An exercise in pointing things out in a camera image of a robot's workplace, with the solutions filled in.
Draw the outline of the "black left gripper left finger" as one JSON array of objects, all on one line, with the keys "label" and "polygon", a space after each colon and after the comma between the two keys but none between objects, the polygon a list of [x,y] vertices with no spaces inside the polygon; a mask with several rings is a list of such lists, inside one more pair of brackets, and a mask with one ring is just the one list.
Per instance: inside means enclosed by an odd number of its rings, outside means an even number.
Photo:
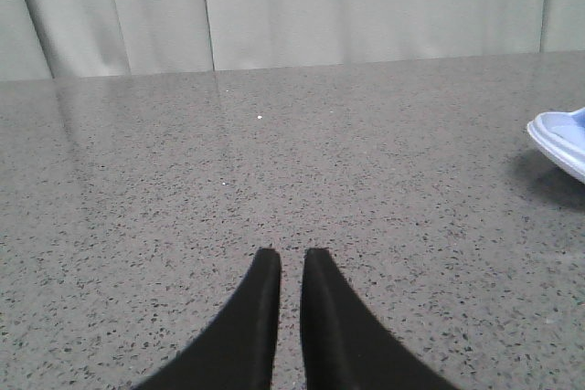
[{"label": "black left gripper left finger", "polygon": [[139,389],[269,389],[280,309],[281,259],[259,249],[208,327]]}]

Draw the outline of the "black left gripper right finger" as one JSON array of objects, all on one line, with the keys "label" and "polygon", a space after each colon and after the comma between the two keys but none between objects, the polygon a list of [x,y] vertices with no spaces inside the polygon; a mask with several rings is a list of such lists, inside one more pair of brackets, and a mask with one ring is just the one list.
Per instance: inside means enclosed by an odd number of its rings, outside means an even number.
[{"label": "black left gripper right finger", "polygon": [[301,341],[309,389],[453,389],[369,311],[325,248],[306,252]]}]

